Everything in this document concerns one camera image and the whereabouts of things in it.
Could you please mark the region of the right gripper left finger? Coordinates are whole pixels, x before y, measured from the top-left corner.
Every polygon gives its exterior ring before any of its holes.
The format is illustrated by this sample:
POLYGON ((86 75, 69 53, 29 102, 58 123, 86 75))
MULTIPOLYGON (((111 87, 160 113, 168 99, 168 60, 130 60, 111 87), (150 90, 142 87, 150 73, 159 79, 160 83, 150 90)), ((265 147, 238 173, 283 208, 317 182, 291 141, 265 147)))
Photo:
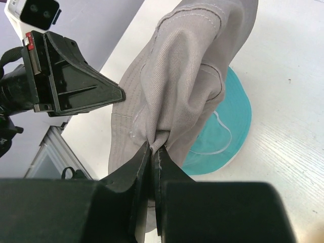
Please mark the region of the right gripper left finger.
POLYGON ((119 169, 101 180, 107 208, 101 210, 99 242, 144 242, 151 190, 151 150, 145 142, 119 169))

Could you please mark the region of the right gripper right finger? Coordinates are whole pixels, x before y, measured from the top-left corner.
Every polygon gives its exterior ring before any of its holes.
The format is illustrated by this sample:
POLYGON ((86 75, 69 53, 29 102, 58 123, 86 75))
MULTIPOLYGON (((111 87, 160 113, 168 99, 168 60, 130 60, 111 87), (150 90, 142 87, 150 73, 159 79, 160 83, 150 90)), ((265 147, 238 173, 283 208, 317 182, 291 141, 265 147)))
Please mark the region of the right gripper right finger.
POLYGON ((171 159, 166 148, 153 157, 155 213, 162 242, 199 242, 197 183, 171 159))

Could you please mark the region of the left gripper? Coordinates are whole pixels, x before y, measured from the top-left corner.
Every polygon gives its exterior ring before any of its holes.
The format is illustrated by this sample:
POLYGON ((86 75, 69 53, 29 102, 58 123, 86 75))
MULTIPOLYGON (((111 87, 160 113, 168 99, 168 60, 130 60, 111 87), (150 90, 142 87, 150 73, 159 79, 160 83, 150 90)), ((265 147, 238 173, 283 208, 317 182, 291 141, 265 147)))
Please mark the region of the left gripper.
MULTIPOLYGON (((87 113, 125 101, 125 91, 95 70, 84 59, 76 41, 53 32, 43 34, 52 111, 49 116, 87 113)), ((34 109, 36 88, 30 84, 25 66, 4 74, 4 66, 22 58, 23 47, 6 51, 1 57, 1 115, 11 116, 34 109)))

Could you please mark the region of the teal bucket hat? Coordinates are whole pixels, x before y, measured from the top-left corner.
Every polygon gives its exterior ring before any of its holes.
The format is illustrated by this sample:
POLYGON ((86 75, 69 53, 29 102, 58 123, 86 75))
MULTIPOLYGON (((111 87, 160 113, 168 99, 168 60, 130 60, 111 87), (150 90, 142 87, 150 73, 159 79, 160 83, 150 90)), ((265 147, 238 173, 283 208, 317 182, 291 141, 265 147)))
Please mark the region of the teal bucket hat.
POLYGON ((182 166, 190 176, 212 173, 226 166, 248 136, 252 108, 231 68, 228 68, 225 86, 224 100, 207 120, 182 166))

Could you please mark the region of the grey bucket hat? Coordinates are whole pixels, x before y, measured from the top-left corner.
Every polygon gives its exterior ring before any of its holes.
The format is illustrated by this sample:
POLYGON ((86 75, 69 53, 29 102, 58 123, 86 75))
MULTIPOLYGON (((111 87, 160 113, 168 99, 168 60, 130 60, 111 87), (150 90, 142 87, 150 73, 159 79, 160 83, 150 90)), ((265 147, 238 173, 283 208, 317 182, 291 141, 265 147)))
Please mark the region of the grey bucket hat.
POLYGON ((230 63, 248 39, 257 1, 180 1, 163 16, 119 85, 108 172, 129 161, 144 142, 165 147, 182 168, 207 120, 225 98, 230 63))

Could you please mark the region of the white bucket hat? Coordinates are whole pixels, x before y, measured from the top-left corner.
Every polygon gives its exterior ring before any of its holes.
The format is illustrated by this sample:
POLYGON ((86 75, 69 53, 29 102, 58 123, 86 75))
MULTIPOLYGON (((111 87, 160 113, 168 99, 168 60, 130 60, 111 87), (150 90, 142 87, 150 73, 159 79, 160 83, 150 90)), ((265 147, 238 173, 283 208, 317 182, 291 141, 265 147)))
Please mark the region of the white bucket hat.
POLYGON ((240 151, 237 152, 227 163, 226 163, 226 166, 232 164, 233 162, 235 162, 238 158, 239 158, 239 155, 240 155, 240 151))

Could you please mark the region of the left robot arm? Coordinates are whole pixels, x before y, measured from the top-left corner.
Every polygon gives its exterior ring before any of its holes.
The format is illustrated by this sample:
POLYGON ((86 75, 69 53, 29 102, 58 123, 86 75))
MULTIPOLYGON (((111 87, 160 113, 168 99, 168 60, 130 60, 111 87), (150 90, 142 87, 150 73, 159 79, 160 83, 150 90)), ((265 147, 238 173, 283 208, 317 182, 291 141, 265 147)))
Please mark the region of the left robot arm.
POLYGON ((87 63, 76 41, 51 31, 28 32, 22 46, 1 57, 1 155, 24 131, 13 115, 33 110, 70 116, 125 99, 117 83, 87 63))

